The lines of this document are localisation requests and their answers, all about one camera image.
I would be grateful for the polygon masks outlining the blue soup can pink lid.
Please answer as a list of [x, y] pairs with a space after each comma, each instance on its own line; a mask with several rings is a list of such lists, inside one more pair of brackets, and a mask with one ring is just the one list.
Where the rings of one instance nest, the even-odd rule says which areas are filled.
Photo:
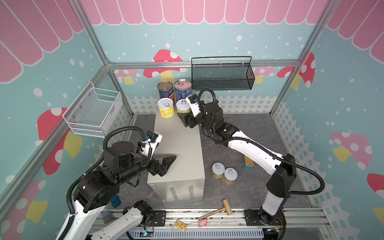
[[176, 102], [192, 94], [192, 82], [181, 79], [174, 84]]

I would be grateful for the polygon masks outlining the dark blue tomato can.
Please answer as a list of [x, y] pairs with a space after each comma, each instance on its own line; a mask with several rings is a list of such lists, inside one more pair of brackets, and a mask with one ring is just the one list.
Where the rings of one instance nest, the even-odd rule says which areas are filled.
[[158, 84], [160, 99], [168, 98], [175, 102], [174, 86], [171, 82], [160, 82]]

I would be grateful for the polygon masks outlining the gold sardine tin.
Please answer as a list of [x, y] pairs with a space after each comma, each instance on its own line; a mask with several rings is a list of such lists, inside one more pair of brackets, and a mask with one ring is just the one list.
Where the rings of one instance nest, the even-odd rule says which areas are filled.
[[255, 166], [255, 162], [252, 161], [250, 158], [247, 156], [243, 156], [243, 167], [246, 170], [251, 170]]

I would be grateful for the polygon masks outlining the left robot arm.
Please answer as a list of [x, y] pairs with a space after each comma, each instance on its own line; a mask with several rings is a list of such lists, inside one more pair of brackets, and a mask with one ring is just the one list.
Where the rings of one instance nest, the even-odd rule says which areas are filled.
[[165, 176], [176, 156], [167, 156], [162, 162], [153, 152], [162, 135], [144, 132], [135, 126], [118, 128], [106, 135], [101, 158], [69, 187], [66, 202], [69, 214], [58, 240], [115, 240], [135, 227], [153, 229], [159, 219], [147, 202], [138, 201], [118, 220], [100, 231], [89, 233], [98, 215], [120, 186], [147, 171], [153, 176]]

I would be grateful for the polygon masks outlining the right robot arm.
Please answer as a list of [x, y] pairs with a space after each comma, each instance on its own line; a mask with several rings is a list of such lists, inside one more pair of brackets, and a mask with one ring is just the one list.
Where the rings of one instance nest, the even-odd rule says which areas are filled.
[[[217, 145], [224, 145], [248, 157], [262, 167], [271, 177], [267, 182], [267, 195], [258, 212], [258, 218], [264, 225], [275, 221], [277, 214], [283, 210], [287, 199], [292, 195], [311, 196], [325, 189], [324, 179], [315, 171], [296, 163], [294, 156], [278, 154], [246, 136], [236, 126], [225, 122], [222, 108], [213, 90], [205, 88], [203, 92], [211, 93], [213, 100], [205, 103], [202, 94], [189, 95], [183, 99], [190, 112], [179, 113], [185, 127], [200, 126], [206, 137]], [[297, 170], [302, 170], [315, 177], [320, 185], [312, 191], [292, 191], [291, 186], [297, 177]]]

